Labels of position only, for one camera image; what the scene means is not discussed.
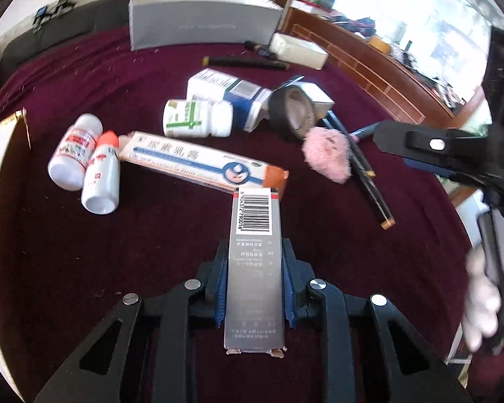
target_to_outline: green label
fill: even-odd
[[[172,128],[172,127],[188,127],[189,129],[193,129],[196,126],[201,126],[202,122],[201,121],[195,121],[194,120],[194,112],[196,109],[196,102],[191,101],[189,104],[185,105],[185,120],[184,121],[177,121],[179,119],[178,115],[175,115],[176,122],[169,122],[166,124],[166,128]]]

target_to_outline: white box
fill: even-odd
[[[187,100],[229,101],[233,106],[233,126],[251,132],[267,114],[271,91],[238,77],[206,68],[187,84]]]
[[[227,354],[284,356],[280,200],[271,189],[239,187],[229,234],[224,347]]]
[[[275,33],[269,49],[278,55],[278,60],[308,66],[320,70],[327,61],[328,53],[315,42]]]

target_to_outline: white pill bottle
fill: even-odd
[[[226,137],[232,131],[233,106],[229,101],[168,100],[162,125],[169,138]]]
[[[105,131],[88,164],[82,188],[82,205],[91,213],[105,215],[118,207],[120,166],[117,150],[117,135]]]
[[[78,117],[50,159],[47,171],[55,184],[66,191],[82,189],[87,164],[101,134],[102,124],[95,115]]]

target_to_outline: gray box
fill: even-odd
[[[130,46],[268,44],[281,14],[271,0],[130,0]]]
[[[282,236],[278,193],[239,188],[229,237],[224,347],[283,357]]]

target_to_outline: metal screw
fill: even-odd
[[[123,296],[123,303],[125,303],[126,305],[133,305],[138,301],[138,299],[138,295],[136,295],[134,292],[131,292]]]
[[[322,279],[313,279],[311,282],[310,282],[310,286],[314,289],[317,289],[317,290],[320,290],[320,289],[325,289],[325,287],[327,286],[327,282],[325,282],[324,280]]]
[[[200,288],[202,283],[198,279],[189,279],[185,282],[185,288],[188,290],[194,290]]]
[[[386,297],[381,294],[374,294],[370,300],[375,306],[384,306],[387,302]]]

